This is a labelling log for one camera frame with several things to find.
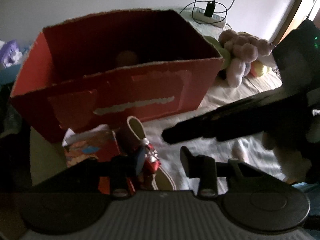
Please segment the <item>wooden door frame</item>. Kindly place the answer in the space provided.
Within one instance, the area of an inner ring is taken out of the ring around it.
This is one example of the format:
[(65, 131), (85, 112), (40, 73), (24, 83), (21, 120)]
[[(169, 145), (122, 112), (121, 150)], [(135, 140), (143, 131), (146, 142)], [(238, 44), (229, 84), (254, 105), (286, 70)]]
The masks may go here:
[(291, 0), (270, 41), (276, 45), (304, 20), (312, 20), (313, 15), (317, 14), (318, 2), (319, 0)]

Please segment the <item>black charger plug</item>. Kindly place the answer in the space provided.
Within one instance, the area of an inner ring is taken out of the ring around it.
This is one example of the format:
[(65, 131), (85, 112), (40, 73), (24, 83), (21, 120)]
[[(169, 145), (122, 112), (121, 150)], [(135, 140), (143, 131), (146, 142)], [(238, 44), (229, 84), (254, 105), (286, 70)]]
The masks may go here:
[(215, 7), (216, 7), (215, 1), (208, 1), (204, 11), (204, 16), (208, 18), (212, 18)]

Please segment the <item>purple plastic bag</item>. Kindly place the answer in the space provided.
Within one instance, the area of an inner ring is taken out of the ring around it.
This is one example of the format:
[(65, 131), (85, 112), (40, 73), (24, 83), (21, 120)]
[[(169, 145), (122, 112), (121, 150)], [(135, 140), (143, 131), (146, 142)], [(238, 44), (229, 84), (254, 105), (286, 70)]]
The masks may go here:
[(22, 53), (16, 40), (11, 40), (1, 47), (1, 69), (16, 64), (21, 58)]

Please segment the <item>pink plush toy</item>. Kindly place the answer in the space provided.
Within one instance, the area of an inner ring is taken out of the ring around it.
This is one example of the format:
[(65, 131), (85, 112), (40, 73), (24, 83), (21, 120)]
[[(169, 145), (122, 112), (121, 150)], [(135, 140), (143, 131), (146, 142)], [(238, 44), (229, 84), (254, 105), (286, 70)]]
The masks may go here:
[(226, 67), (226, 81), (230, 87), (239, 87), (248, 74), (260, 77), (275, 66), (274, 44), (268, 40), (228, 29), (220, 34), (218, 41), (231, 56)]

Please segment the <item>red cardboard box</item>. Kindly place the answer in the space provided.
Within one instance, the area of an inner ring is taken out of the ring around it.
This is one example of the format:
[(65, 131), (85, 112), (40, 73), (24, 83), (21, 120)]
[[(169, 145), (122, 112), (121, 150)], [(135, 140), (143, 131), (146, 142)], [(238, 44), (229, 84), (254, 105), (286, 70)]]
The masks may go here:
[(118, 10), (42, 29), (10, 97), (49, 142), (198, 108), (223, 57), (173, 10)]

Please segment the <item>light green bed sheet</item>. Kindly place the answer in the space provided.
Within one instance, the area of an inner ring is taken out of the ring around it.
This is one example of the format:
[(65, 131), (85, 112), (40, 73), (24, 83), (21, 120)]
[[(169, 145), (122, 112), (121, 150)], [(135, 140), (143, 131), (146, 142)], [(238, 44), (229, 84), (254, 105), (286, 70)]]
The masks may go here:
[(245, 152), (245, 161), (254, 167), (280, 179), (286, 176), (281, 170), (274, 153), (266, 150), (262, 144), (262, 134), (254, 134), (225, 142), (215, 139), (196, 139), (179, 144), (169, 145), (162, 140), (161, 133), (179, 121), (207, 113), (228, 103), (280, 87), (281, 80), (273, 71), (262, 77), (247, 77), (238, 88), (231, 88), (226, 81), (216, 78), (212, 87), (202, 100), (197, 110), (167, 118), (145, 122), (146, 134), (158, 151), (161, 160), (159, 173), (156, 175), (157, 189), (197, 191), (197, 179), (188, 179), (180, 162), (180, 148), (187, 146), (192, 153), (213, 157), (218, 162), (226, 162), (232, 157), (233, 150)]

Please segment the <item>red decorated gift box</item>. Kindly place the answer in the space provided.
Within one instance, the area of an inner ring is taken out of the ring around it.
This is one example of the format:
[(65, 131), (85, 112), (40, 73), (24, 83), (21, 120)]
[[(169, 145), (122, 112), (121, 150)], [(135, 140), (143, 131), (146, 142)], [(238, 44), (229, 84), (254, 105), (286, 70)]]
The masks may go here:
[(99, 125), (82, 133), (75, 133), (69, 128), (63, 138), (62, 146), (68, 168), (86, 160), (93, 160), (96, 162), (93, 170), (97, 174), (98, 162), (110, 161), (111, 158), (117, 155), (128, 156), (121, 152), (116, 133), (107, 125)]

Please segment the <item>green plush toy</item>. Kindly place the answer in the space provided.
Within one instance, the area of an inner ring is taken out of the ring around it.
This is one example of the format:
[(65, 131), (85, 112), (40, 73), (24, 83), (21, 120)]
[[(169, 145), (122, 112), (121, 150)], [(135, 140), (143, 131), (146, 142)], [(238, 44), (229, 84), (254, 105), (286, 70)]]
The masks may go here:
[(219, 52), (219, 54), (223, 57), (224, 62), (221, 66), (221, 70), (226, 69), (231, 62), (231, 54), (230, 52), (223, 48), (223, 46), (221, 46), (221, 44), (219, 43), (218, 40), (216, 40), (215, 38), (211, 37), (211, 36), (204, 36), (204, 38)]

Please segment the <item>white power strip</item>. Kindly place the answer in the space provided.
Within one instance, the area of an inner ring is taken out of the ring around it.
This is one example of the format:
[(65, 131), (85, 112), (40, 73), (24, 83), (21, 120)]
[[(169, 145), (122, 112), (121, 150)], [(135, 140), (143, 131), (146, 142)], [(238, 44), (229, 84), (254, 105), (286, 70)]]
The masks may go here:
[(193, 19), (199, 24), (214, 25), (219, 28), (224, 28), (227, 24), (226, 19), (217, 14), (213, 14), (211, 17), (204, 15), (205, 10), (199, 7), (195, 7), (193, 10)]

